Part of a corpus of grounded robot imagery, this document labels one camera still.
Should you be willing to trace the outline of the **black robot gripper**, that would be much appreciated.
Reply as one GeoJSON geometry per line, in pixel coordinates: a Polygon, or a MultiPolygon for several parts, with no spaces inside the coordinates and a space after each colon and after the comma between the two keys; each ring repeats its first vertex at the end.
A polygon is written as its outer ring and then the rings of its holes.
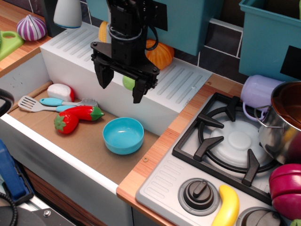
{"type": "Polygon", "coordinates": [[[130,65],[111,56],[111,44],[93,41],[90,44],[93,50],[91,60],[95,66],[95,73],[100,86],[105,89],[114,77],[114,72],[118,72],[135,80],[133,88],[133,103],[141,102],[142,97],[148,89],[155,88],[160,70],[146,57],[139,53],[138,59],[130,65]]]}

